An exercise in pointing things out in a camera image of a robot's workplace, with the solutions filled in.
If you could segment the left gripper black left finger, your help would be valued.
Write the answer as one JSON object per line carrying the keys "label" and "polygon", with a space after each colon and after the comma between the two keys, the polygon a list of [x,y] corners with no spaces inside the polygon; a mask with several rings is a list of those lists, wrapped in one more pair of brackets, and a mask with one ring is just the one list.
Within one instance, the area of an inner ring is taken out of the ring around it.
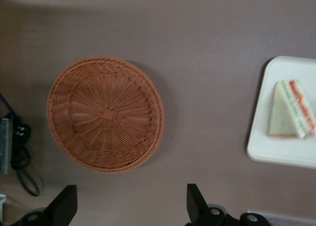
{"label": "left gripper black left finger", "polygon": [[78,210],[77,186],[66,186],[42,211],[26,214],[14,226],[68,226]]}

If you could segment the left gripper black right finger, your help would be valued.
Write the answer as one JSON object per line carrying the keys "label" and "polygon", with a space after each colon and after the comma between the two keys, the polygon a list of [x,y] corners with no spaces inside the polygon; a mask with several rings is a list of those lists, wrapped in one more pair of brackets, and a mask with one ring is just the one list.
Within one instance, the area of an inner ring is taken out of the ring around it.
{"label": "left gripper black right finger", "polygon": [[187,184],[187,212],[190,222],[187,226],[239,226],[238,219],[233,218],[220,205],[207,204],[196,184]]}

